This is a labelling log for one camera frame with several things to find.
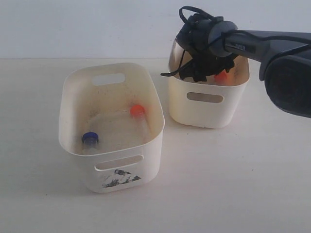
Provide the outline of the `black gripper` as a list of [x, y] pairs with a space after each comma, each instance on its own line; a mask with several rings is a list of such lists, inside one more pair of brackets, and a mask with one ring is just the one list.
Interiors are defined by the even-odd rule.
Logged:
[[207, 57], [202, 55], [192, 55], [185, 52], [182, 64], [176, 70], [168, 73], [160, 73], [163, 77], [178, 75], [182, 80], [193, 78], [195, 82], [206, 82], [207, 76], [218, 75], [223, 70], [227, 73], [235, 66], [235, 54], [227, 57], [216, 57], [209, 54]]

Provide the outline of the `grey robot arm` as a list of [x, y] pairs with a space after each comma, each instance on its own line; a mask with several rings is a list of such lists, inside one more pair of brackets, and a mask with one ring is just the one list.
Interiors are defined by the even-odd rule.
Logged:
[[223, 17], [199, 9], [180, 15], [183, 27], [177, 44], [191, 59], [167, 73], [196, 82], [229, 72], [242, 56], [260, 63], [259, 79], [272, 103], [280, 110], [301, 117], [311, 116], [311, 35], [298, 32], [240, 30]]

